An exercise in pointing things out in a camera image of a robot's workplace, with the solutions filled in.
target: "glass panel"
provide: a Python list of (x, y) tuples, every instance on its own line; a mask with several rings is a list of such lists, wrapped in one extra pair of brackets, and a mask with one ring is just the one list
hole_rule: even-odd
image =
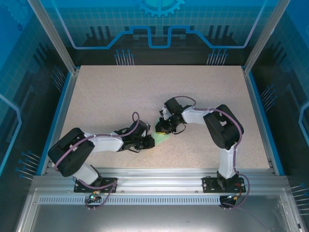
[(42, 3), (76, 65), (243, 65), (277, 0)]
[(80, 231), (80, 228), (153, 232), (290, 231), (277, 196), (251, 196), (241, 210), (231, 212), (218, 205), (105, 205), (90, 212), (83, 205), (39, 205), (31, 232), (54, 232), (58, 228), (63, 231)]
[(0, 225), (10, 232), (38, 168), (68, 70), (27, 1), (0, 0), (0, 35)]
[[(252, 68), (283, 169), (292, 187), (301, 183), (309, 185), (308, 8), (307, 0), (290, 2)], [(308, 196), (305, 191), (295, 194), (300, 195), (298, 200)]]

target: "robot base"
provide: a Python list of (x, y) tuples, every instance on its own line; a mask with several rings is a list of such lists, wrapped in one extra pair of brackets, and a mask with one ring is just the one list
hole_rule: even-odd
[[(103, 178), (101, 183), (100, 183), (100, 186), (108, 185), (108, 184), (110, 184), (110, 183), (112, 183), (116, 180), (117, 180), (117, 178)], [(115, 186), (112, 193), (116, 192), (116, 188), (117, 188), (117, 186)], [(109, 193), (111, 191), (111, 189), (112, 189), (112, 186), (109, 186), (107, 188), (100, 189), (100, 191), (101, 191), (101, 193)], [(92, 193), (93, 191), (95, 191), (95, 190), (85, 187), (78, 180), (75, 181), (74, 192)]]
[[(246, 192), (246, 186), (243, 181), (243, 178), (238, 177), (235, 180), (235, 184), (241, 185), (241, 192)], [(236, 185), (233, 185), (226, 190), (223, 190), (220, 185), (218, 184), (218, 178), (217, 177), (210, 177), (206, 176), (205, 178), (202, 178), (202, 186), (203, 186), (203, 192), (204, 193), (239, 193), (239, 188)]]

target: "vent slot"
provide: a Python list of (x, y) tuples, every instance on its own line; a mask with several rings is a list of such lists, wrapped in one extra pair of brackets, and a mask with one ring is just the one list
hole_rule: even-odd
[[(93, 205), (101, 204), (106, 196)], [(83, 205), (86, 196), (40, 196), (39, 204)], [(110, 196), (109, 205), (219, 205), (219, 196)]]

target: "yellow object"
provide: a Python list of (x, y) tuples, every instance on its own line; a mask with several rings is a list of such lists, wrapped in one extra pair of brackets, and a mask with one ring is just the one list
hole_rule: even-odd
[(153, 132), (152, 137), (155, 145), (157, 146), (159, 143), (169, 139), (169, 134)]

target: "work surface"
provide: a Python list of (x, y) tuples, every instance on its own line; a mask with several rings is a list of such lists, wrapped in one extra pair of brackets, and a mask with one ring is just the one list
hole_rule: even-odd
[[(150, 123), (151, 132), (164, 103), (177, 95), (197, 107), (226, 104), (245, 133), (238, 149), (239, 168), (268, 168), (259, 129), (240, 66), (82, 66), (62, 136), (74, 127), (89, 133), (110, 133), (129, 127), (132, 113)], [(183, 106), (190, 100), (178, 99)], [(87, 163), (109, 168), (217, 168), (219, 148), (206, 126), (186, 130), (150, 150), (98, 152)]]

